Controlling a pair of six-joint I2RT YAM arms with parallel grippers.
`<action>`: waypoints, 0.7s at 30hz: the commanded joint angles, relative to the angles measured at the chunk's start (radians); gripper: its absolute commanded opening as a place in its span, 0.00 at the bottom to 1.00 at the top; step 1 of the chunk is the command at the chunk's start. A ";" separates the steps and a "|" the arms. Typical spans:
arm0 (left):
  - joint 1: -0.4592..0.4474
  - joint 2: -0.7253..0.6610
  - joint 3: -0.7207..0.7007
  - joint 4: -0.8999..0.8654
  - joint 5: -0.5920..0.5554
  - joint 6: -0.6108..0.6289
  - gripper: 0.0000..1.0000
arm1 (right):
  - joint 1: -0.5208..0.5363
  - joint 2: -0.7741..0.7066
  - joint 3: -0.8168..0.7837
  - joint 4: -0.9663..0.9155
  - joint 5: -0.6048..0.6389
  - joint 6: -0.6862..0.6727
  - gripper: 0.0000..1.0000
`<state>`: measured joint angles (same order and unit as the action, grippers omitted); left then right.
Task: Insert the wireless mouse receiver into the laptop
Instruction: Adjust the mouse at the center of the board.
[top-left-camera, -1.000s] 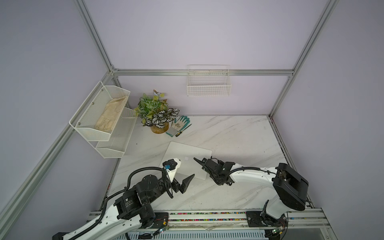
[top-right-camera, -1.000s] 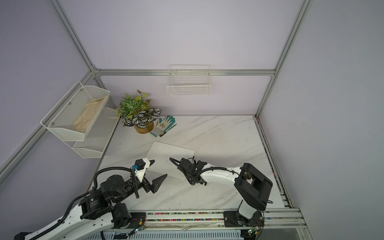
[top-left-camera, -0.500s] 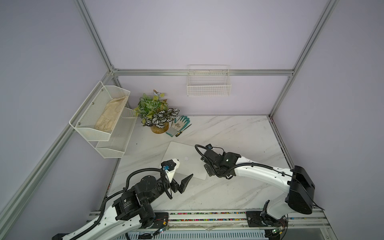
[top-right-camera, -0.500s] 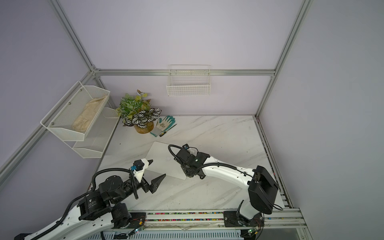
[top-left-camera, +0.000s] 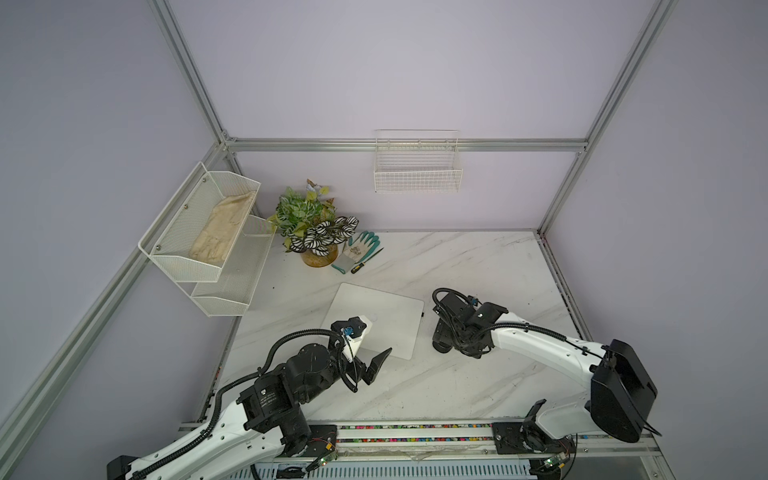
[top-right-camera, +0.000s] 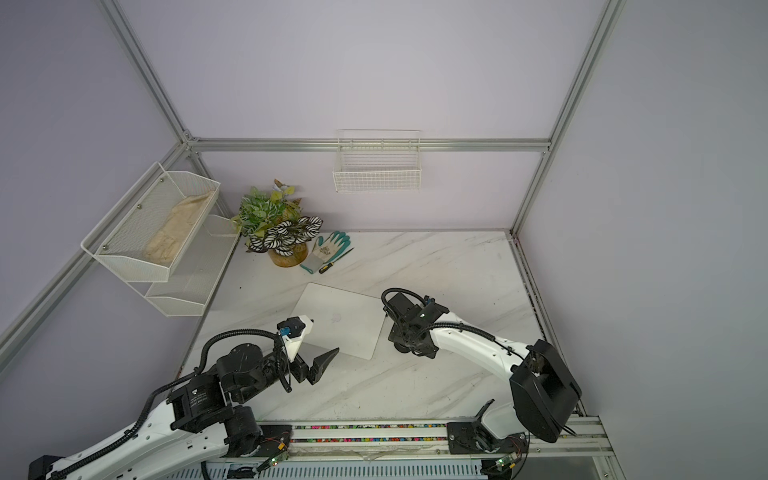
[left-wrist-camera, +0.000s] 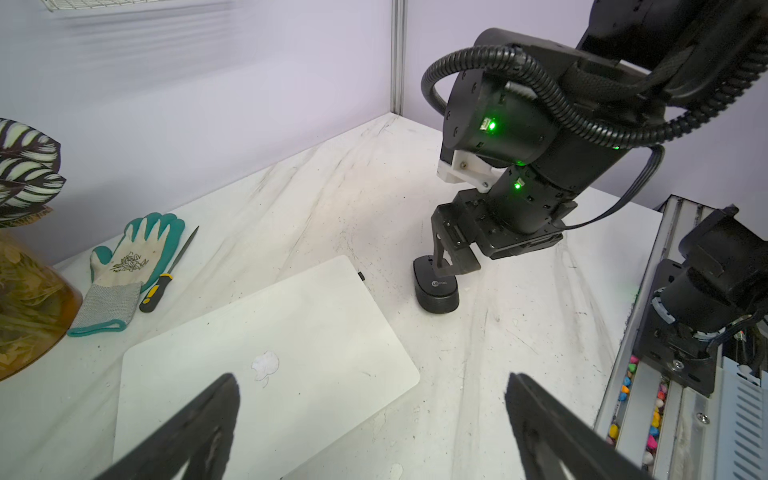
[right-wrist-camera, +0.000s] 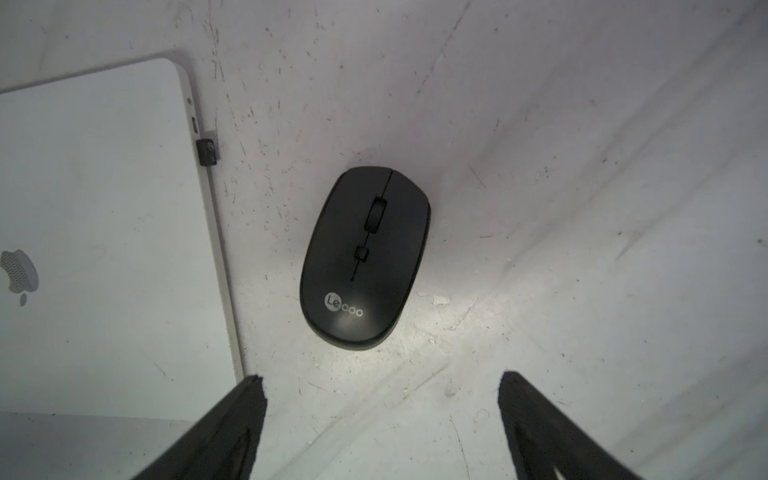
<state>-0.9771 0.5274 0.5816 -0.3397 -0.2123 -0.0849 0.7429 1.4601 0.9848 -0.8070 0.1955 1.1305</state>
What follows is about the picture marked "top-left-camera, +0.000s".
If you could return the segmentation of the white laptop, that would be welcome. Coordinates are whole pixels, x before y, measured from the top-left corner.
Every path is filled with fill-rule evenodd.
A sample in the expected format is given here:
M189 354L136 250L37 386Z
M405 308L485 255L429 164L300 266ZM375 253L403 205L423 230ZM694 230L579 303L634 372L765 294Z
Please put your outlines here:
M411 360L423 312L422 300L342 283L321 327L360 317L368 325L363 349L380 353L392 348L392 356Z

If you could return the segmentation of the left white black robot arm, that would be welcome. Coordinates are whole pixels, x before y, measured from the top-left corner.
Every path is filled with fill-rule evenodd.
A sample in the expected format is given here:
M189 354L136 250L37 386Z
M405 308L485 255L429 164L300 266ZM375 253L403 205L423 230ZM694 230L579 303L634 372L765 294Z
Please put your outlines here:
M121 455L110 479L222 479L249 464L302 453L313 439L303 405L341 381L372 384L392 351L358 357L371 325L364 316L330 328L291 332L270 347L256 371L222 386L207 422L144 457Z

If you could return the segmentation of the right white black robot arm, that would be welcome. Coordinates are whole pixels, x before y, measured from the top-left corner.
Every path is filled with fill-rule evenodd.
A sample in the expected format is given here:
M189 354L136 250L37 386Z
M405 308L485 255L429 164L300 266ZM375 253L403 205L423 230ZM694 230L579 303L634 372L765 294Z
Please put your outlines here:
M438 316L432 346L481 359L494 350L526 356L580 386L559 401L540 399L519 420L492 426L500 453L576 452L579 435L601 431L636 443L653 428L648 421L658 389L626 342L589 342L530 323L507 308L447 287L432 293Z

